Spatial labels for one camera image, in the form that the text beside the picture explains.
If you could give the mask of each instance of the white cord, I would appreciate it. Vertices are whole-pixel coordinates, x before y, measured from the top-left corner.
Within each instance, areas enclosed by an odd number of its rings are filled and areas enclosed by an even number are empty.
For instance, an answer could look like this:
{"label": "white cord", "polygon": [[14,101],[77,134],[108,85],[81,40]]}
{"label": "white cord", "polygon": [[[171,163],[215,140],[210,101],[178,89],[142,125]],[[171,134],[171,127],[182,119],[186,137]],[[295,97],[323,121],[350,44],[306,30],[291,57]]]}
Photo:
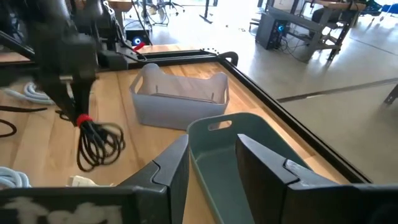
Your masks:
{"label": "white cord", "polygon": [[33,103],[43,104],[43,105],[53,105],[54,102],[45,94],[36,92],[36,85],[32,82],[29,82],[24,87],[24,94],[19,93],[15,90],[5,88],[2,89],[5,93],[10,96],[14,96],[21,100],[27,100]]}
{"label": "white cord", "polygon": [[31,187],[29,185],[29,178],[26,174],[7,167],[0,167],[0,185],[7,188]]}

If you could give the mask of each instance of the concrete floor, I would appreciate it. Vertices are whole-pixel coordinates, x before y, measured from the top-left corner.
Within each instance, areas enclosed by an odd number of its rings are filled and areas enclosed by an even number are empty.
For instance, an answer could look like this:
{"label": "concrete floor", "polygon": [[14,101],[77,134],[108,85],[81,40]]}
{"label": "concrete floor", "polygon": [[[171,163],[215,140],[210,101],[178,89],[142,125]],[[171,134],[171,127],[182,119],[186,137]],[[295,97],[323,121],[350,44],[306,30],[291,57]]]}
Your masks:
{"label": "concrete floor", "polygon": [[[326,62],[330,51],[324,50],[316,52],[306,64],[282,52],[264,50],[248,31],[239,30],[247,30],[248,22],[239,20],[226,28],[223,19],[209,25],[198,16],[203,11],[202,7],[188,7],[186,13],[172,16],[168,27],[154,26],[153,43],[233,50],[239,54],[238,68],[276,99],[398,77],[396,18],[371,22],[370,17],[361,17],[332,63]],[[392,87],[282,105],[376,183],[398,182],[398,171],[393,169],[398,162],[394,154],[398,149],[398,138],[394,137],[398,134],[398,100],[396,105],[381,107]]]}

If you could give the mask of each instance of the computer tower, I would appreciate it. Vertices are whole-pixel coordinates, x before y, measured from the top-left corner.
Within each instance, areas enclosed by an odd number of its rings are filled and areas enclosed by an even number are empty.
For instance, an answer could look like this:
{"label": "computer tower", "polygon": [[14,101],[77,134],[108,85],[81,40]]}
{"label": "computer tower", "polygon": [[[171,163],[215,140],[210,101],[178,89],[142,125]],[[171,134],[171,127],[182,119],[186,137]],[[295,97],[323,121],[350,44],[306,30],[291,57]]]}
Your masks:
{"label": "computer tower", "polygon": [[131,41],[131,45],[137,46],[141,42],[144,42],[145,45],[149,45],[149,37],[147,34],[150,33],[150,30],[146,28],[145,30],[141,27],[139,28],[129,28],[126,29],[126,38]]}
{"label": "computer tower", "polygon": [[278,49],[285,33],[287,21],[275,19],[269,13],[262,13],[256,42],[266,50]]}

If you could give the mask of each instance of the wooden tabletop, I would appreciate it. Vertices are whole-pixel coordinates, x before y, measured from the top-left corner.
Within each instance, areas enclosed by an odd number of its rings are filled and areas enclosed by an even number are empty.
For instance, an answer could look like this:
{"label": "wooden tabletop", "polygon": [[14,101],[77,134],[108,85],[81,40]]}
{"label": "wooden tabletop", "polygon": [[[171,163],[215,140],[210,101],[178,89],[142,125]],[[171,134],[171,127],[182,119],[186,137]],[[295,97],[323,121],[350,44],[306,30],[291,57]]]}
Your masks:
{"label": "wooden tabletop", "polygon": [[[77,8],[83,9],[86,0],[75,0],[75,2]],[[108,0],[108,2],[113,9],[117,9],[122,12],[128,12],[132,7],[131,0]]]}
{"label": "wooden tabletop", "polygon": [[[143,52],[191,49],[179,45],[146,47]],[[15,55],[0,55],[0,60]],[[262,116],[318,174],[339,183],[347,183],[326,160],[316,153],[301,137],[283,123],[266,105],[218,63],[199,63],[162,67],[169,74],[208,78],[216,72],[229,76],[230,101],[226,114],[247,111]],[[76,165],[78,130],[61,120],[51,106],[38,113],[10,113],[0,111],[0,119],[12,122],[18,128],[16,135],[0,139],[0,166],[25,172],[32,186],[64,186],[70,175],[93,179],[97,184],[118,184],[133,175],[158,156],[184,131],[143,126],[138,123],[129,86],[138,70],[100,73],[91,94],[90,116],[101,122],[119,124],[125,133],[126,149],[113,165],[99,167],[90,173],[79,171]],[[23,85],[13,89],[22,90]],[[0,92],[0,105],[40,108],[26,101],[16,100]],[[184,223],[214,223],[205,197],[190,166],[190,177]]]}
{"label": "wooden tabletop", "polygon": [[366,7],[365,4],[357,2],[352,3],[351,7],[349,2],[341,2],[341,1],[314,0],[314,3],[321,4],[323,7],[327,7],[329,9],[342,9],[342,10],[350,9],[355,11],[362,11]]}

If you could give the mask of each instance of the plastic bin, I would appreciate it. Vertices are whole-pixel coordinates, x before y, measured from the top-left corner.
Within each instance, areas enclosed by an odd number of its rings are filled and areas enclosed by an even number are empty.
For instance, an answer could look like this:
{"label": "plastic bin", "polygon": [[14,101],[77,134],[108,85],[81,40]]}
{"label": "plastic bin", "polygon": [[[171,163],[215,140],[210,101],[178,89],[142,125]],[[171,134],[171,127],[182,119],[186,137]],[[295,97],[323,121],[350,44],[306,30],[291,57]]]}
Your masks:
{"label": "plastic bin", "polygon": [[141,124],[184,130],[197,119],[224,114],[229,101],[224,73],[209,79],[179,77],[165,74],[154,63],[141,69],[130,92]]}
{"label": "plastic bin", "polygon": [[[213,124],[229,121],[227,128]],[[215,116],[188,127],[188,142],[199,182],[219,223],[254,223],[238,172],[235,142],[245,134],[283,157],[308,168],[295,151],[260,117],[251,113]]]}

